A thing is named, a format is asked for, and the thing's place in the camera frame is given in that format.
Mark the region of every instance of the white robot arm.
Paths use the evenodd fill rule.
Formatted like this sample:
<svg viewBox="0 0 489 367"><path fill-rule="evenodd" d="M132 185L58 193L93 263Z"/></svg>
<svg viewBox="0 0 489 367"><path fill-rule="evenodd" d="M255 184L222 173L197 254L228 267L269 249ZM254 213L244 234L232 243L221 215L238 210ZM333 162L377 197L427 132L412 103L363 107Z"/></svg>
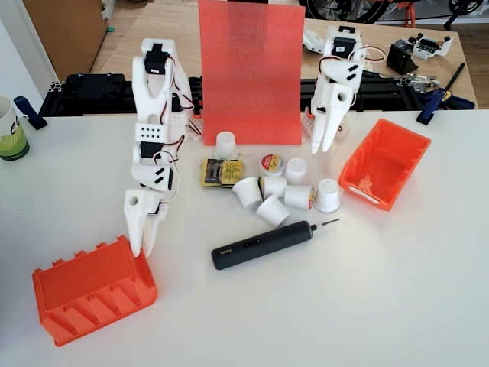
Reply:
<svg viewBox="0 0 489 367"><path fill-rule="evenodd" d="M360 33L351 27L329 27L326 32L323 57L319 61L319 75L311 100L314 129L312 152L322 146L327 151L338 127L350 109L358 91L363 72Z"/></svg>
<svg viewBox="0 0 489 367"><path fill-rule="evenodd" d="M132 90L138 113L131 174L141 188L127 190L124 214L134 256L149 256L157 228L179 185L178 148L186 136L192 100L189 80L176 55L175 42L146 38L143 56L132 62ZM180 112L172 112L173 94Z"/></svg>

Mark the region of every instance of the white table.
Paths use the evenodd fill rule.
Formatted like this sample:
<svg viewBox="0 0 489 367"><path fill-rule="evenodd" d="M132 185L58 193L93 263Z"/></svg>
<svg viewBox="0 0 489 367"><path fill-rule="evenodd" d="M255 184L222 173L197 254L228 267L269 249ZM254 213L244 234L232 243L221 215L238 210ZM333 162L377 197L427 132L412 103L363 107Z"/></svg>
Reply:
<svg viewBox="0 0 489 367"><path fill-rule="evenodd" d="M50 119L31 152L0 162L1 366L487 365L489 111L363 112L328 154L239 147L249 175L277 152L338 177L384 117L432 139L390 212L349 194L337 213L293 211L288 222L335 223L315 238L225 271L213 248L270 230L230 190L199 186L211 147L186 142L180 191L149 258L154 305L57 348L40 326L31 273L127 233L122 207L134 117Z"/></svg>

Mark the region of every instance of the wooden table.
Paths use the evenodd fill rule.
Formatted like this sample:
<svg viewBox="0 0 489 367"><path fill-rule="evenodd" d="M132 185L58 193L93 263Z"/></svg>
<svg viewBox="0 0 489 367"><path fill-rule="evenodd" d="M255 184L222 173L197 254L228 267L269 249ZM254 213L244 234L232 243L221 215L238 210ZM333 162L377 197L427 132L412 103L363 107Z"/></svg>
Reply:
<svg viewBox="0 0 489 367"><path fill-rule="evenodd" d="M320 37L325 37L326 28L329 25L339 25L336 21L320 21L306 19L305 27L315 31ZM361 30L365 45L382 48L386 54L390 45L400 38L416 36L417 30L393 26L354 24ZM452 49L446 57L433 57L429 60L414 58L419 65L417 72L422 75L435 75L442 86L446 85L456 71L460 63L465 62L464 52L461 48L457 32L423 30L423 34L441 40L446 36L455 37ZM131 79L131 61L135 55L141 53L141 41L144 38L170 38L175 40L178 57L187 76L200 76L200 39L199 16L196 4L166 5L161 3L149 3L142 11L140 17L134 22L124 40L115 50L113 55L102 67L103 73L123 73L127 79ZM302 78L317 77L319 55L303 52ZM376 63L377 72L395 75L385 63ZM466 67L457 82L452 87L455 95L476 102L474 88Z"/></svg>

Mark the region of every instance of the orange storage bin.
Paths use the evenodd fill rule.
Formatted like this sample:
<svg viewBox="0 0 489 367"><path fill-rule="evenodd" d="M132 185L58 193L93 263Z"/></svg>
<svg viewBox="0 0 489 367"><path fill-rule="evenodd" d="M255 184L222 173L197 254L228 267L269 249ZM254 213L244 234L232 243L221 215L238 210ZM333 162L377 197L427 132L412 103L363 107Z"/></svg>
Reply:
<svg viewBox="0 0 489 367"><path fill-rule="evenodd" d="M431 140L381 119L343 167L346 191L390 210Z"/></svg>
<svg viewBox="0 0 489 367"><path fill-rule="evenodd" d="M152 304L157 289L144 253L124 236L32 274L39 320L62 346Z"/></svg>

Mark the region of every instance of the green mug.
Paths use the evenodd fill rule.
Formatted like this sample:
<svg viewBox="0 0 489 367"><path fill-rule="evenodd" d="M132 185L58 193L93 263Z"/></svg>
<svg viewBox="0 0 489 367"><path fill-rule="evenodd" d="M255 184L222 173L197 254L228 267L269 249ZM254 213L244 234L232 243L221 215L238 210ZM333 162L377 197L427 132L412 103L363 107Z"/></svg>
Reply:
<svg viewBox="0 0 489 367"><path fill-rule="evenodd" d="M0 158L15 161L29 152L29 142L11 99L0 96Z"/></svg>

